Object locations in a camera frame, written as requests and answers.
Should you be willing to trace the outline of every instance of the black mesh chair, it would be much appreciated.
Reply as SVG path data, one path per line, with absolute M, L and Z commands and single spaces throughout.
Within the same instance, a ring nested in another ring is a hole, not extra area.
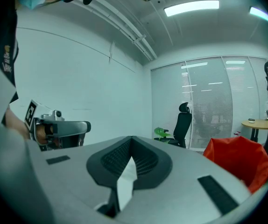
M 190 114 L 190 109 L 187 107 L 188 102 L 183 103 L 180 105 L 179 110 L 180 113 L 177 117 L 177 123 L 176 128 L 173 132 L 173 138 L 155 138 L 155 140 L 161 141 L 161 142 L 167 142 L 171 145 L 179 146 L 186 148 L 185 144 L 185 136 L 188 132 L 188 129 L 190 127 L 191 121 L 192 121 L 192 114 Z

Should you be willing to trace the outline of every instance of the round wooden table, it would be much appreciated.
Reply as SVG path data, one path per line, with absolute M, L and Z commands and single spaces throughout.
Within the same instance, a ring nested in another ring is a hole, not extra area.
M 268 120 L 256 119 L 254 123 L 250 123 L 249 120 L 242 122 L 245 127 L 252 128 L 250 140 L 257 142 L 257 136 L 260 129 L 268 129 Z

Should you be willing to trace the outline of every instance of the glass wall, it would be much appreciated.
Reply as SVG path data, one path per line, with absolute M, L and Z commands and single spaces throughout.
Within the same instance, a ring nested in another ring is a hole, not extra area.
M 233 106 L 231 88 L 220 57 L 186 63 L 193 100 L 190 147 L 206 148 L 211 138 L 230 137 Z
M 192 124 L 186 147 L 204 150 L 211 138 L 233 137 L 241 131 L 242 121 L 264 119 L 268 108 L 265 62 L 223 56 L 153 70 L 153 129 L 169 129 L 172 134 L 179 105 L 189 102 Z

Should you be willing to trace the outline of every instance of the ceiling light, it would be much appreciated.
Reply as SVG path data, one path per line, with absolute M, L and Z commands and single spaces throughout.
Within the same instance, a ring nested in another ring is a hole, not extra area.
M 254 7 L 250 8 L 250 14 L 258 16 L 268 21 L 268 14 Z
M 170 17 L 179 13 L 185 13 L 189 11 L 203 10 L 203 9 L 218 9 L 218 8 L 219 8 L 218 0 L 209 0 L 209 1 L 182 3 L 179 5 L 165 8 L 164 11 L 166 15 Z
M 202 66 L 202 65 L 207 65 L 208 62 L 204 62 L 204 63 L 198 63 L 198 64 L 193 64 L 193 65 L 182 65 L 182 69 L 186 69 L 186 68 L 191 68 L 191 67 L 196 67 L 196 66 Z
M 223 82 L 209 83 L 209 84 L 222 84 Z
M 197 86 L 197 84 L 184 85 L 184 86 L 182 86 L 182 87 L 190 87 L 190 86 Z
M 244 70 L 244 67 L 227 67 L 227 70 Z
M 226 64 L 244 64 L 245 61 L 227 61 Z

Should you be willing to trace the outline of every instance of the black rubber strip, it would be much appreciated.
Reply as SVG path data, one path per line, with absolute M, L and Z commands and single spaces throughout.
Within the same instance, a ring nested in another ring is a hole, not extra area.
M 66 161 L 66 160 L 69 160 L 69 159 L 70 159 L 70 157 L 65 155 L 65 156 L 60 156 L 60 157 L 56 157 L 56 158 L 52 158 L 52 159 L 46 159 L 46 161 L 47 161 L 47 163 L 49 165 L 51 165 L 51 164 Z
M 223 189 L 223 187 L 212 177 L 198 178 L 206 193 L 212 199 L 222 215 L 238 207 L 238 203 Z

